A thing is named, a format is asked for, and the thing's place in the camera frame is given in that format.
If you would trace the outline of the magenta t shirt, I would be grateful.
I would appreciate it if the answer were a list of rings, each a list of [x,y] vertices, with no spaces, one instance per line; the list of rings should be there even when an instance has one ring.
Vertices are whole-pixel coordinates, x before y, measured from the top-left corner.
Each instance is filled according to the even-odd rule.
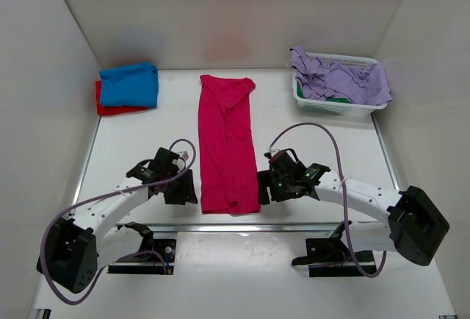
[[[253,80],[200,76],[198,108],[201,209],[204,214],[260,211],[250,116]]]

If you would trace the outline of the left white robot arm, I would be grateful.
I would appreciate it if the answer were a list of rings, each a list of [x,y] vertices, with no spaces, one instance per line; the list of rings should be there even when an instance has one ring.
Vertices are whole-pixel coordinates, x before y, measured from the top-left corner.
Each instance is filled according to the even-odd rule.
[[[101,271],[120,261],[165,260],[154,247],[151,229],[123,222],[151,197],[166,204],[197,203],[192,178],[195,153],[159,148],[152,159],[138,162],[115,189],[64,210],[47,226],[37,271],[52,290],[62,286],[74,294],[93,287]]]

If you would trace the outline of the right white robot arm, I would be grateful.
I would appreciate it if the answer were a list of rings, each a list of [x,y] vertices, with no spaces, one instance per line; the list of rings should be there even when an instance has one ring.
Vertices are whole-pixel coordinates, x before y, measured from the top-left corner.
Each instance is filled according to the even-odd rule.
[[[449,222],[418,187],[397,191],[343,179],[327,166],[304,166],[291,148],[270,156],[268,165],[257,174],[260,205],[309,197],[373,218],[371,223],[338,228],[339,235],[329,242],[337,260],[346,260],[355,251],[395,251],[415,265],[427,266],[449,231]]]

